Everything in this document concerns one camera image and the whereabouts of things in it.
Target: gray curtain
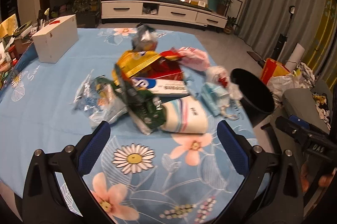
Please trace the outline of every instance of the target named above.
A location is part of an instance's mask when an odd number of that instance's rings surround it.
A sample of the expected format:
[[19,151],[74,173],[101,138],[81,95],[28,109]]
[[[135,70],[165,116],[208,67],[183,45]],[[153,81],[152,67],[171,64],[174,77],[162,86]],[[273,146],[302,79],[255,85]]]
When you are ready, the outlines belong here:
[[263,59],[270,57],[280,33],[285,31],[291,5],[295,5],[296,12],[280,61],[289,58],[296,43],[308,48],[320,23],[325,0],[246,0],[238,23],[239,37]]

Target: tv stand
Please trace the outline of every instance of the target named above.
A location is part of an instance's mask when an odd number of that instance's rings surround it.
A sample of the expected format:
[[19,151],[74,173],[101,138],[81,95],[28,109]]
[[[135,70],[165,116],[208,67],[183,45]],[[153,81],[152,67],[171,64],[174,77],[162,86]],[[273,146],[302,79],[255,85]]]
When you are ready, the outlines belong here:
[[[106,19],[137,18],[161,21],[174,21],[218,29],[225,28],[227,18],[215,12],[191,4],[173,0],[102,0],[102,23]],[[146,14],[143,7],[154,6],[155,14]]]

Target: green plant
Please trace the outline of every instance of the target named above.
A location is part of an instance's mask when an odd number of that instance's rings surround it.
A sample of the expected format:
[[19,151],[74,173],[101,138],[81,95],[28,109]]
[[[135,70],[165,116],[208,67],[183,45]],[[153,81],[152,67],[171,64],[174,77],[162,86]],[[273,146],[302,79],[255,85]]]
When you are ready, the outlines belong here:
[[96,8],[98,0],[75,0],[72,10],[74,13],[90,11]]
[[233,3],[232,0],[219,0],[219,3],[226,6],[226,8],[229,8],[231,4]]
[[238,26],[238,24],[236,24],[235,22],[236,22],[236,17],[234,17],[234,16],[228,16],[227,17],[226,27],[233,27],[234,25]]

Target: floor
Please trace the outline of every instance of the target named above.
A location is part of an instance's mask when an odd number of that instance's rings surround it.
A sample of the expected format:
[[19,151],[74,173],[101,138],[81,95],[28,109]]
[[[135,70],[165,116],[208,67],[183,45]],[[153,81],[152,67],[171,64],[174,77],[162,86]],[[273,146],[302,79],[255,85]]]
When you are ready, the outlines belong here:
[[[135,28],[136,25],[137,23],[107,23],[104,25],[100,24],[98,28]],[[160,24],[150,24],[150,26],[158,30],[180,31],[195,35],[217,65],[223,66],[228,72],[235,68],[241,68],[260,77],[261,67],[247,53],[247,51],[252,51],[251,47],[235,35],[179,26]],[[254,128],[254,132],[262,148],[266,152],[273,152],[269,138],[266,133],[260,129],[260,127],[267,122],[268,117]],[[15,214],[19,216],[15,207],[13,192],[1,182],[0,194]]]

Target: potted plant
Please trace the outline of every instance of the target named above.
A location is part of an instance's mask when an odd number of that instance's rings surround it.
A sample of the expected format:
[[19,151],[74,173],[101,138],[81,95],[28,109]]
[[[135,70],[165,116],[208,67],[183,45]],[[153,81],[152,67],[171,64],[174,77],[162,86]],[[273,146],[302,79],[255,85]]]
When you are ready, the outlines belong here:
[[99,21],[99,0],[75,0],[72,8],[76,14],[77,25],[96,28]]
[[224,15],[225,11],[230,7],[232,4],[232,0],[219,0],[218,6],[216,8],[216,13],[219,15]]
[[236,24],[235,22],[236,22],[236,17],[229,16],[227,18],[227,23],[223,31],[230,35],[233,32],[234,25],[238,26],[238,24]]

